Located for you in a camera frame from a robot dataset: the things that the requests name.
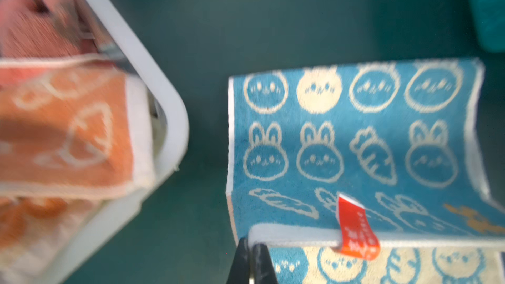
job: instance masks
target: green table surface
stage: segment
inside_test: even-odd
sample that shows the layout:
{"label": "green table surface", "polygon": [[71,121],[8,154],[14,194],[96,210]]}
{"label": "green table surface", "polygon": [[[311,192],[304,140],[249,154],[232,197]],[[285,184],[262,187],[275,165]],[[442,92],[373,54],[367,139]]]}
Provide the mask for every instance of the green table surface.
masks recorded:
{"label": "green table surface", "polygon": [[180,171],[67,283],[224,283],[233,258],[225,199],[227,78],[262,70],[479,56],[478,132],[505,200],[505,55],[479,49],[468,0],[111,0],[186,104]]}

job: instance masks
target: red label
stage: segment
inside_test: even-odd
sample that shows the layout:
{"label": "red label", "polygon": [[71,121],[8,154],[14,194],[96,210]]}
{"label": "red label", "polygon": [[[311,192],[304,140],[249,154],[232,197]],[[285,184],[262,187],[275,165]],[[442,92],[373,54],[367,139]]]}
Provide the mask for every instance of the red label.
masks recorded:
{"label": "red label", "polygon": [[379,240],[368,224],[363,205],[339,195],[336,217],[342,229],[342,247],[339,253],[364,260],[373,260],[379,256]]}

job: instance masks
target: teal basket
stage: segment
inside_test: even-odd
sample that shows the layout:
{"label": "teal basket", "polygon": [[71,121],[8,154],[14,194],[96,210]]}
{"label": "teal basket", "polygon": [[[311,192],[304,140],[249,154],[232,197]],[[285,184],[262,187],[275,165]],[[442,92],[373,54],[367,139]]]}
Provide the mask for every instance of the teal basket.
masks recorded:
{"label": "teal basket", "polygon": [[470,0],[477,37],[488,52],[505,52],[505,0]]}

